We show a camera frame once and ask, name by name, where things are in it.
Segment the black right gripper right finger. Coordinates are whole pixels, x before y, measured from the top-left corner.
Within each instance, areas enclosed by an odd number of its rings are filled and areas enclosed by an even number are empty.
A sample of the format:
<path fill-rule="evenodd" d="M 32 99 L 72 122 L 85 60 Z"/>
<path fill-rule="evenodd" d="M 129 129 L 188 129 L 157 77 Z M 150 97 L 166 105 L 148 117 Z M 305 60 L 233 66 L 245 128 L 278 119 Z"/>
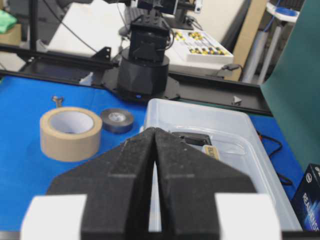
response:
<path fill-rule="evenodd" d="M 248 175 L 155 130 L 162 231 L 172 240 L 217 240 L 216 193 L 256 193 Z"/>

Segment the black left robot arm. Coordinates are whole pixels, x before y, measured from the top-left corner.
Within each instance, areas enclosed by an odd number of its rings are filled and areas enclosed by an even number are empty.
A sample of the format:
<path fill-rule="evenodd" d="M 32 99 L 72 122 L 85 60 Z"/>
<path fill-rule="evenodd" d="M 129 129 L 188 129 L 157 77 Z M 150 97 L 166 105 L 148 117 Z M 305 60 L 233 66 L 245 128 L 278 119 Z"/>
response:
<path fill-rule="evenodd" d="M 147 14 L 129 25 L 130 46 L 121 53 L 117 90 L 127 97 L 150 99 L 164 93 L 169 59 L 165 51 L 174 34 L 160 5 L 145 0 Z M 154 166 L 158 158 L 156 130 L 144 130 L 119 146 L 55 177 L 50 195 L 86 197 L 80 219 L 82 240 L 154 240 L 149 230 Z"/>

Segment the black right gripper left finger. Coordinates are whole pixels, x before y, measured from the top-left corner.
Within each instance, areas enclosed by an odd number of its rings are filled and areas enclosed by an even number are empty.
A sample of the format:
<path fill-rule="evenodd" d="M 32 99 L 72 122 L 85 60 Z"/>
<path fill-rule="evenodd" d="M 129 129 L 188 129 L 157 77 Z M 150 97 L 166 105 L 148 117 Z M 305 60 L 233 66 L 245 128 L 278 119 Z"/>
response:
<path fill-rule="evenodd" d="M 128 240 L 148 230 L 154 137 L 149 128 L 52 180 L 47 195 L 87 195 L 82 240 Z"/>

